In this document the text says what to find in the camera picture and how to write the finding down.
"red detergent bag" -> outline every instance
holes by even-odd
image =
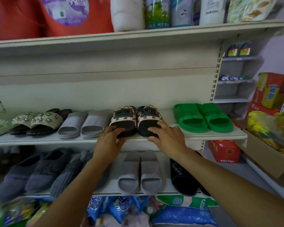
[[[47,37],[114,32],[110,0],[39,0]]]
[[[0,0],[0,41],[42,36],[38,0]]]

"finger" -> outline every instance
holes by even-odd
[[[123,144],[126,142],[126,138],[121,138],[117,141],[117,147],[121,149]]]
[[[153,127],[149,127],[148,130],[151,131],[152,133],[157,134],[157,135],[158,135],[158,134],[160,133],[160,131],[161,131],[160,128],[157,128],[157,127],[154,127],[154,126],[153,126]]]
[[[148,137],[148,141],[154,143],[157,145],[157,147],[159,147],[161,145],[161,142],[158,138],[156,138],[155,136],[149,136]]]
[[[112,132],[114,129],[116,129],[117,128],[117,126],[108,126],[106,129],[105,129],[105,131],[104,131],[104,133],[110,133],[110,132]]]
[[[164,121],[158,121],[158,125],[160,125],[162,128],[168,128],[167,124]]]
[[[124,131],[125,131],[125,128],[117,128],[112,133],[117,137],[120,133]]]

